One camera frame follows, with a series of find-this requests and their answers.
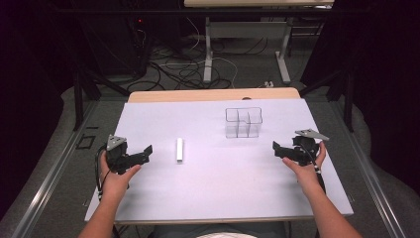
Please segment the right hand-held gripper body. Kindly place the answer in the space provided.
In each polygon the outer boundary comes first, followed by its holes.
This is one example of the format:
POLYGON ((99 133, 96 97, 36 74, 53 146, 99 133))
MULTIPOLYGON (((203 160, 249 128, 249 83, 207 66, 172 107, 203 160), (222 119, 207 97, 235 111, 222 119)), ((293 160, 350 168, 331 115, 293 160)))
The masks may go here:
POLYGON ((330 140, 329 137, 312 129, 296 130, 295 133, 297 136, 292 139, 293 151, 297 153, 295 161, 299 166, 306 166, 315 161, 315 156, 319 151, 316 139, 321 141, 330 140))

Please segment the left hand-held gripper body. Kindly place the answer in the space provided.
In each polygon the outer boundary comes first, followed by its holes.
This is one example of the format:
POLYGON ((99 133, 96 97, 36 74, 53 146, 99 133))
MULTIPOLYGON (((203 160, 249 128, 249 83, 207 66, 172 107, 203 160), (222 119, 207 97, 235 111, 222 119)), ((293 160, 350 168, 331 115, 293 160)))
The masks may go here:
POLYGON ((127 139, 110 135, 106 144, 106 163, 112 173, 122 175, 129 168, 127 165, 127 139))

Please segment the person's right hand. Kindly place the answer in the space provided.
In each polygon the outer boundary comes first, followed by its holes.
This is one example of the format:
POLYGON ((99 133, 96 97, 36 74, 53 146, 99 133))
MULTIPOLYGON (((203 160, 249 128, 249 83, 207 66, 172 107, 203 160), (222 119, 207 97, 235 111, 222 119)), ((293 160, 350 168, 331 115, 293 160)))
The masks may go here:
MULTIPOLYGON (((321 169, 322 164, 326 158, 326 147, 323 142, 319 144, 320 151, 315 160, 315 164, 318 169, 321 169)), ((283 158, 283 163, 288 166, 296 174, 297 181, 299 182, 305 195, 309 196, 314 192, 324 194, 324 190, 318 181, 318 175, 315 172, 315 167, 310 164, 305 167, 301 167, 289 158, 283 158)))

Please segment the person's left hand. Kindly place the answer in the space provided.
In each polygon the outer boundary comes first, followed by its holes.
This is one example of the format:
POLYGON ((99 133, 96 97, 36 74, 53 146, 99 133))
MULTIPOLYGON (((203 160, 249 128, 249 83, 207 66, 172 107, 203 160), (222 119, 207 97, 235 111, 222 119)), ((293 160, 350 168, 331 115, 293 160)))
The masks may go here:
POLYGON ((114 174, 108 168, 106 153, 102 152, 100 156, 102 201, 120 202, 126 193, 129 181, 141 168, 140 165, 135 165, 125 171, 122 175, 114 174))

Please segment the clear plastic compartment organiser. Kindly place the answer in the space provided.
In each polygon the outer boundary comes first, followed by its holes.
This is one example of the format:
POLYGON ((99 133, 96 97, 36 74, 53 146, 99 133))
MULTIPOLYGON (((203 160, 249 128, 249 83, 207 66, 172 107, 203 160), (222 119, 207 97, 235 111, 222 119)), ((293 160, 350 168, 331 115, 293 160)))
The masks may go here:
POLYGON ((263 111, 259 107, 227 108, 225 134, 228 139, 257 138, 263 124, 263 111))

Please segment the black metal stand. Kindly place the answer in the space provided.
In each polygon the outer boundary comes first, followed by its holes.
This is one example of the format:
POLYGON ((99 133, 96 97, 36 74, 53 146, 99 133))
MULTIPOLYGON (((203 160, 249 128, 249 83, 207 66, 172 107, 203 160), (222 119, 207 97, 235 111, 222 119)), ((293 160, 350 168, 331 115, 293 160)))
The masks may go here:
POLYGON ((327 92, 327 98, 329 101, 337 101, 341 95, 345 97, 343 120, 348 130, 353 133, 354 127, 352 113, 355 79, 351 69, 346 68, 335 70, 327 76, 317 80, 314 84, 299 90, 299 95, 305 96, 309 92, 318 89, 327 83, 332 83, 332 86, 327 92))
POLYGON ((74 107, 75 107, 75 124, 74 131, 77 131, 84 121, 83 110, 83 94, 86 94, 90 100, 99 100, 102 96, 97 83, 104 84, 108 88, 122 94, 129 96, 130 92, 127 89, 117 85, 108 80, 105 76, 87 68, 86 66, 78 65, 73 71, 73 89, 74 89, 74 107))

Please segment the person's lap clothing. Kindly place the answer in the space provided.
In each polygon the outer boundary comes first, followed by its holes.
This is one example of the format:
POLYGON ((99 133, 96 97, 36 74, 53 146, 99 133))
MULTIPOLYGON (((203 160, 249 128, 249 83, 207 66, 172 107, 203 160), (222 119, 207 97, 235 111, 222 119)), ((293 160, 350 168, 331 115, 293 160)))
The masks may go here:
POLYGON ((286 238, 283 222, 156 225, 149 238, 286 238))

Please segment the black computer tower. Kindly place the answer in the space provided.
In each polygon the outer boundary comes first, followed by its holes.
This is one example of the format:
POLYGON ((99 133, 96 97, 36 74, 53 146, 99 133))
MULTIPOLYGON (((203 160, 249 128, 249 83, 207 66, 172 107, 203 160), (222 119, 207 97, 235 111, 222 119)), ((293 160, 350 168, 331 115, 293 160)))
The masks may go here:
POLYGON ((133 18, 93 16, 81 19, 80 24, 104 75, 146 74, 150 38, 133 18))

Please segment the white desk with metal legs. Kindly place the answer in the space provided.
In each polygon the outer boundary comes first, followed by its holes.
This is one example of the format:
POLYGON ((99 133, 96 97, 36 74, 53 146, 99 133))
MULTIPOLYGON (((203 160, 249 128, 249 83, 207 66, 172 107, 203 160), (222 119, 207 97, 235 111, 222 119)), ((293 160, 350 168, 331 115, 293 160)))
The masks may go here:
MULTIPOLYGON (((184 6, 198 10, 330 10, 335 0, 184 0, 184 6)), ((285 63, 288 42, 291 38, 294 17, 284 17, 282 21, 270 21, 259 17, 251 22, 240 21, 233 15, 225 15, 227 20, 214 21, 205 18, 206 58, 203 80, 212 80, 213 39, 266 38, 282 40, 281 48, 275 53, 282 82, 291 82, 285 63)))

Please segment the aluminium floor rail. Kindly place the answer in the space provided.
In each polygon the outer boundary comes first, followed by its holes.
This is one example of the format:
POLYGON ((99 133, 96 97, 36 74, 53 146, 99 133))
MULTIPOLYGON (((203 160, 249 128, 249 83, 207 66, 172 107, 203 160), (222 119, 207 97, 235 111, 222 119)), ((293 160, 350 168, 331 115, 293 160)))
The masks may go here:
POLYGON ((97 104, 97 101, 84 103, 81 125, 74 130, 75 109, 73 102, 66 101, 64 103, 64 110, 47 147, 9 209, 9 215, 12 215, 16 223, 10 238, 30 237, 68 164, 76 142, 81 138, 82 127, 94 113, 97 104))
POLYGON ((376 210, 378 211, 390 238, 406 238, 405 232, 399 224, 398 219, 396 218, 395 213, 391 208, 383 189, 381 188, 379 179, 373 170, 371 162, 364 153, 356 136, 349 131, 348 126, 344 122, 344 116, 342 114, 340 104, 338 102, 331 102, 330 106, 335 114, 335 117, 339 120, 339 124, 344 131, 344 135, 348 138, 353 151, 356 153, 356 164, 358 165, 362 177, 364 178, 376 210))

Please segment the black horizontal frame bar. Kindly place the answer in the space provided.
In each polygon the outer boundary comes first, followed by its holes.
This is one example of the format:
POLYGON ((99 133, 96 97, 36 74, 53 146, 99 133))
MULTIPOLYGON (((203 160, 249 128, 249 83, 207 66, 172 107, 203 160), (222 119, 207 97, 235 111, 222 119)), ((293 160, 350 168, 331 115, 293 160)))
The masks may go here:
POLYGON ((53 8, 54 12, 68 15, 143 15, 143 16, 204 16, 204 17, 231 17, 231 16, 355 16, 368 12, 367 9, 351 10, 311 10, 311 9, 181 9, 181 10, 89 10, 89 9, 59 9, 53 8))

